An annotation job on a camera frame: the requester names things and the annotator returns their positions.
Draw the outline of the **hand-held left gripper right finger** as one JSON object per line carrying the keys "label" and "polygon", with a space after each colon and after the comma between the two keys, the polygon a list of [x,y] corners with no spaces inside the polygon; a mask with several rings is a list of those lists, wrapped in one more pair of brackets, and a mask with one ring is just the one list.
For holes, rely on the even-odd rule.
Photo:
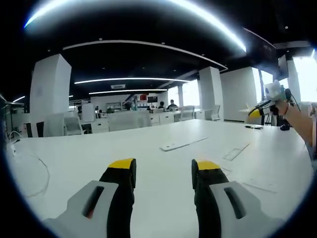
{"label": "hand-held left gripper right finger", "polygon": [[268,238],[284,223],[211,161],[192,160],[192,186],[201,238]]}

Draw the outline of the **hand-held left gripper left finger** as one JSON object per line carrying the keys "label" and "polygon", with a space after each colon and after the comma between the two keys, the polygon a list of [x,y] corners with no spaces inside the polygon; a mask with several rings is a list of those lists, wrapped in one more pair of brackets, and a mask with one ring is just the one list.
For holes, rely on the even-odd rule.
{"label": "hand-held left gripper left finger", "polygon": [[129,238],[135,201],[136,159],[111,163],[67,202],[66,210],[44,221],[58,238]]}

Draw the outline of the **person's right hand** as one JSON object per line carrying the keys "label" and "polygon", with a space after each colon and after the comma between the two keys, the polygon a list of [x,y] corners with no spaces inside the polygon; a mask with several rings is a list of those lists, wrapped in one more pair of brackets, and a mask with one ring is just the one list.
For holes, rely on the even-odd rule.
{"label": "person's right hand", "polygon": [[289,103],[283,100],[276,101],[274,106],[277,108],[278,114],[280,116],[286,115],[289,109]]}

